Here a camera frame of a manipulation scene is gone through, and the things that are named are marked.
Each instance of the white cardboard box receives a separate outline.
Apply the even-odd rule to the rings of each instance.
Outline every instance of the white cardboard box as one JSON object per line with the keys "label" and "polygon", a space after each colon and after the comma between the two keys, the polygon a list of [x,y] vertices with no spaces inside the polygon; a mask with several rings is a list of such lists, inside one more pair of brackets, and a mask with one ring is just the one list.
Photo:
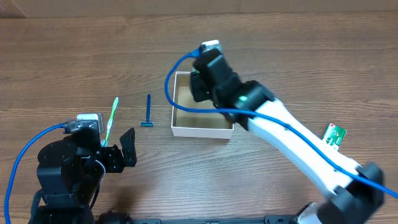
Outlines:
{"label": "white cardboard box", "polygon": [[[206,100],[197,103],[189,89],[190,72],[176,72],[173,100],[187,108],[214,109],[213,103]],[[174,136],[230,139],[234,124],[219,113],[191,113],[172,109],[172,131]]]}

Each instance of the wooden table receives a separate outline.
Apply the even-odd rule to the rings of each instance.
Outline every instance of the wooden table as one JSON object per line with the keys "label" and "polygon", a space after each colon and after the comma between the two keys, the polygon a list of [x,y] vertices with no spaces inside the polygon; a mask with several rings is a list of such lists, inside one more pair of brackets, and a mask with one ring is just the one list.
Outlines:
{"label": "wooden table", "polygon": [[[259,80],[320,137],[330,122],[346,128],[340,151],[376,162],[398,190],[396,12],[1,19],[0,199],[28,140],[78,113],[99,111],[108,120],[118,96],[110,144],[135,127],[138,163],[106,175],[95,215],[113,208],[134,218],[263,217],[319,201],[290,161],[239,126],[230,141],[173,137],[164,78],[211,39],[221,40],[242,79]],[[148,93],[155,126],[140,128]],[[27,223],[40,189],[37,153],[61,138],[54,131],[23,157],[13,223]],[[387,196],[371,223],[398,222],[397,209]]]}

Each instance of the white robotic arm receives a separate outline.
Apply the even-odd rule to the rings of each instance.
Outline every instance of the white robotic arm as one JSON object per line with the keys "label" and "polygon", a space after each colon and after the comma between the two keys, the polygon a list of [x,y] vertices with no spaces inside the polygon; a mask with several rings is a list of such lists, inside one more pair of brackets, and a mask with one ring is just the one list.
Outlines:
{"label": "white robotic arm", "polygon": [[[359,164],[321,141],[310,130],[297,121],[279,100],[267,101],[256,112],[277,118],[295,128],[308,140],[316,145],[335,164],[352,174],[358,174],[356,169]],[[352,179],[337,170],[334,170],[322,159],[307,143],[301,140],[293,132],[285,129],[272,121],[255,117],[248,120],[248,128],[255,135],[263,138],[290,161],[292,161],[314,184],[322,195],[328,198],[335,194],[337,186],[347,187]]]}
{"label": "white robotic arm", "polygon": [[[383,173],[377,165],[361,167],[297,121],[266,87],[256,81],[241,82],[226,62],[218,41],[202,43],[198,51],[199,54],[195,52],[198,55],[191,56],[197,57],[190,75],[193,99],[211,100],[220,109],[200,111],[170,103],[191,112],[221,113],[271,143],[291,160],[325,197],[324,202],[302,211],[295,223],[364,223],[383,204],[384,192],[364,184],[383,184]],[[281,123],[271,121],[274,118]]]}

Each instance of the robotic arm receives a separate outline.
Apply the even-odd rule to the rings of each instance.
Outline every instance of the robotic arm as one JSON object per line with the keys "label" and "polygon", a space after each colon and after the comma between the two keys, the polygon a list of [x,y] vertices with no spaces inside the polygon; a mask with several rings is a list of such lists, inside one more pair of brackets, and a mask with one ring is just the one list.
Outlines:
{"label": "robotic arm", "polygon": [[[217,40],[202,43],[193,63],[190,89],[195,101],[211,100],[216,108],[255,111],[283,121],[304,135],[336,165],[353,175],[383,184],[383,173],[375,164],[361,167],[322,142],[297,121],[266,87],[256,81],[240,81],[227,64]],[[222,113],[231,122],[266,140],[291,160],[326,200],[309,206],[296,223],[364,223],[383,203],[384,193],[338,172],[295,133],[258,116]]]}
{"label": "robotic arm", "polygon": [[[101,114],[79,114],[77,120],[64,123],[64,134],[70,135],[39,152],[37,177],[42,189],[35,194],[29,224],[94,223],[91,208],[105,173],[121,173],[137,162],[134,128],[120,137],[119,149],[101,147],[102,127]],[[39,207],[40,199],[44,206]],[[127,220],[126,214],[105,214],[97,223]]]}

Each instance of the green package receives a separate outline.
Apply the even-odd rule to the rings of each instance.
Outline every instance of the green package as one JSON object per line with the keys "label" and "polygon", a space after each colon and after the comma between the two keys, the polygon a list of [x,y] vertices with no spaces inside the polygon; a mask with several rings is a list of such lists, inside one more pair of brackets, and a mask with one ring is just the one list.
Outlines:
{"label": "green package", "polygon": [[322,141],[325,141],[328,145],[330,145],[334,150],[337,151],[346,133],[347,130],[333,123],[330,123],[328,128],[326,129]]}

